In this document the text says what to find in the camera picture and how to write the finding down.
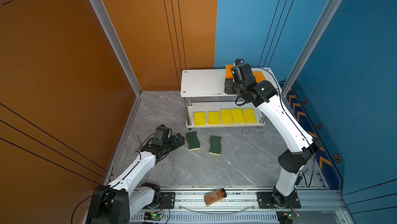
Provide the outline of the orange sponge stack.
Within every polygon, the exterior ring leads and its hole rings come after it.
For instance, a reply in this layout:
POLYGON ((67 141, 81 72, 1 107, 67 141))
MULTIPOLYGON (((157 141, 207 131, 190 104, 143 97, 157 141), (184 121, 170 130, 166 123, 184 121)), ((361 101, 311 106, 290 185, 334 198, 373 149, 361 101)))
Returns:
POLYGON ((265 78, 265 76, 264 76, 262 70, 260 70, 260 71, 254 71, 254 72, 253 72, 253 75, 254 75, 254 77, 255 77, 256 83, 260 83, 260 82, 266 80, 266 78, 265 78))

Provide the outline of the yellow sponge stack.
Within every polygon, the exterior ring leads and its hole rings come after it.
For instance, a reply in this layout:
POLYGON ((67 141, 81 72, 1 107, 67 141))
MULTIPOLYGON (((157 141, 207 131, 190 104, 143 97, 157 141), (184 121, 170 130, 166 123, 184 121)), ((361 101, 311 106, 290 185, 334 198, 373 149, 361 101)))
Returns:
POLYGON ((220 112, 209 111, 208 112, 208 124, 209 125, 220 125, 220 112))

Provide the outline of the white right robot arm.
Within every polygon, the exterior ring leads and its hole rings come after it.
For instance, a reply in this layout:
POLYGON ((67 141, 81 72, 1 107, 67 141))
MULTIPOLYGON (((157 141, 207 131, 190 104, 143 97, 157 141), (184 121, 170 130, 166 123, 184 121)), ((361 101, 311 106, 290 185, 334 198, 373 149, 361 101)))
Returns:
POLYGON ((270 208, 295 208, 300 206, 296 186, 303 168, 315 157, 323 143, 313 138, 299 124, 287 109, 282 98, 279 84, 262 80, 257 82, 251 66, 242 59, 237 59, 230 69, 234 81, 234 93, 245 104, 252 103, 274 125, 282 136, 287 149, 278 157, 281 166, 279 179, 271 195, 263 200, 270 208))

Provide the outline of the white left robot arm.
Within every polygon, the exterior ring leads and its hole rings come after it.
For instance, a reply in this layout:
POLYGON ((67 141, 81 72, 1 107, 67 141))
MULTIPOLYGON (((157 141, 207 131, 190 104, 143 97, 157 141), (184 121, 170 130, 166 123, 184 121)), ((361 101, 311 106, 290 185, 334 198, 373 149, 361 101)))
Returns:
POLYGON ((144 207, 160 204, 160 186, 138 184, 156 164, 185 144, 185 137, 160 125, 137 149, 133 163, 108 185, 98 186, 90 197, 87 224, 127 224, 144 207))

